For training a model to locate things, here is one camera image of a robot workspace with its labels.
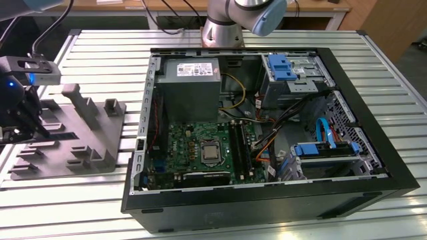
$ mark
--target orange wire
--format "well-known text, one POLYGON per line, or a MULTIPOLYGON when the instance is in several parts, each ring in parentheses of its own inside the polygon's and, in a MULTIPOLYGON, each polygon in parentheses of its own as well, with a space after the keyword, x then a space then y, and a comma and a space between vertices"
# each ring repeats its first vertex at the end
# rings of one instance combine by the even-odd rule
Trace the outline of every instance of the orange wire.
POLYGON ((261 148, 261 150, 260 150, 260 152, 259 152, 259 154, 256 155, 256 158, 255 158, 256 161, 260 161, 260 159, 261 159, 260 156, 261 156, 263 152, 265 151, 265 149, 268 148, 269 144, 272 144, 272 142, 273 142, 276 137, 277 137, 277 135, 273 136, 273 138, 267 142, 265 146, 261 148))
MULTIPOLYGON (((255 117, 256 117, 256 120, 264 121, 265 119, 260 118, 260 111, 261 111, 260 109, 256 110, 255 117)), ((272 122, 272 123, 276 122, 276 120, 272 119, 272 118, 268 118, 268 121, 272 122)))
POLYGON ((331 126, 329 126, 328 128, 329 128, 329 129, 331 129, 331 131, 332 131, 333 138, 336 138, 336 139, 335 139, 335 141, 340 141, 340 140, 341 140, 341 138, 340 138, 340 136, 339 136, 337 132, 335 131, 335 129, 333 129, 331 126))
POLYGON ((267 163, 269 163, 269 159, 268 158, 259 158, 259 159, 256 159, 256 162, 267 162, 267 163))

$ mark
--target cpu socket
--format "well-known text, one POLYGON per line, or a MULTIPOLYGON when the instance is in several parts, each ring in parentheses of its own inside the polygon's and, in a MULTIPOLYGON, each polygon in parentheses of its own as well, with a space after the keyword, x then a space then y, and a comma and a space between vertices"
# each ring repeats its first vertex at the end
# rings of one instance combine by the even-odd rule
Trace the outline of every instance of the cpu socket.
POLYGON ((221 145, 217 141, 201 141, 201 163, 208 166, 215 166, 221 162, 221 145))

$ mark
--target blue led light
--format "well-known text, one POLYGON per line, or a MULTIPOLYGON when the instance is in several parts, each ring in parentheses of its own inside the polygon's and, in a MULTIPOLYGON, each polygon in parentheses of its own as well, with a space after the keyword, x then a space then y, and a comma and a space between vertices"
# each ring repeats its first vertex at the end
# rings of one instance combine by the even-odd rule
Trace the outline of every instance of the blue led light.
POLYGON ((33 85, 34 83, 34 74, 33 73, 29 73, 29 84, 33 85))

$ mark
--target motherboard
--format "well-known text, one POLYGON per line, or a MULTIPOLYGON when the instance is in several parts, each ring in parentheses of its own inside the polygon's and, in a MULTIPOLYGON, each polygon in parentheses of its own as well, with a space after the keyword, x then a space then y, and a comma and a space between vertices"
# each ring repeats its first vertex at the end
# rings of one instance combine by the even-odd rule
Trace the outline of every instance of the motherboard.
POLYGON ((247 149, 239 146, 241 143, 249 146, 255 140, 251 122, 171 124, 167 158, 152 161, 155 188, 203 186, 201 179, 208 179, 216 186, 219 182, 224 185, 263 183, 264 167, 251 163, 251 153, 243 152, 247 149), (179 184, 184 178, 195 179, 191 186, 179 184))

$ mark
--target ram slot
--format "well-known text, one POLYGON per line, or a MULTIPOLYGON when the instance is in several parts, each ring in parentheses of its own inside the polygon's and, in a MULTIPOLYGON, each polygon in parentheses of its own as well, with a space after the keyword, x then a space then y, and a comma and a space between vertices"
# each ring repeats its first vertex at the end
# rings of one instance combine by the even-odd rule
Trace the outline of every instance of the ram slot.
POLYGON ((243 133, 241 124, 231 123, 228 125, 231 155, 233 164, 233 174, 237 180, 244 180, 248 172, 247 162, 247 139, 243 133))
POLYGON ((245 132, 245 128, 244 125, 240 124, 240 131, 241 131, 241 137, 243 137, 243 148, 244 148, 244 159, 245 159, 245 165, 244 165, 244 170, 245 173, 252 176, 253 172, 252 172, 252 163, 251 163, 251 148, 249 145, 251 143, 247 141, 247 132, 245 132))

